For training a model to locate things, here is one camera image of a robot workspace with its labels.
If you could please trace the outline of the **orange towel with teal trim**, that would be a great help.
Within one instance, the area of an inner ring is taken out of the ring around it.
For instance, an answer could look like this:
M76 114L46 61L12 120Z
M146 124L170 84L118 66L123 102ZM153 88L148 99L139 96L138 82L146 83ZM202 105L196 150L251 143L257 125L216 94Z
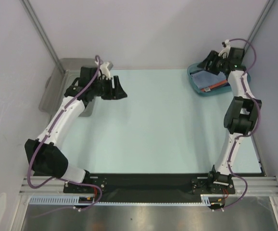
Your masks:
M205 88L202 88L200 89L201 92L210 92L210 91L214 91L218 88L221 88L221 87L225 87L226 85L228 84L228 82L226 80L224 81L221 81L221 82L218 82L216 84L213 84L211 86L208 86L208 87L205 87Z

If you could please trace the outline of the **light blue towel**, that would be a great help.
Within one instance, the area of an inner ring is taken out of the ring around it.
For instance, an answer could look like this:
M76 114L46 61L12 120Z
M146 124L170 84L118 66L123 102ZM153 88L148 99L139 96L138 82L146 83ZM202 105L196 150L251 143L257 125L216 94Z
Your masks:
M227 79L223 73L218 75L206 71L200 71L190 75L193 83L199 89L204 89L218 83L226 83Z

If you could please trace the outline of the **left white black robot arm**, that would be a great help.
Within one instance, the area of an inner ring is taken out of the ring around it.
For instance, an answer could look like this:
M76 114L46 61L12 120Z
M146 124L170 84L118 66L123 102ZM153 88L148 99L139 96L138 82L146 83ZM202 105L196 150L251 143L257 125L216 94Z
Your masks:
M96 67L81 67L79 77L66 89L62 103L51 122L36 139L26 141L28 181L34 171L49 176L50 179L72 182L81 193L90 189L90 173L70 164L61 148L73 122L96 97L103 100L120 100L127 97L119 77L111 75L111 68L110 62L97 64Z

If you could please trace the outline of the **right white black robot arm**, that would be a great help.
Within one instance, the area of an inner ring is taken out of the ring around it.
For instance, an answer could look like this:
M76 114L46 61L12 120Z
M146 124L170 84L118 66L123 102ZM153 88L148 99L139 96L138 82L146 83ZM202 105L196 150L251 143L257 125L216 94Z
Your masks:
M233 185L232 168L241 142L252 135L260 119L262 102L251 92L248 73L242 65L244 54L244 49L233 47L228 51L210 51L198 64L199 68L209 73L223 73L233 93L233 99L224 116L224 128L227 131L221 154L204 183L211 193L221 193Z

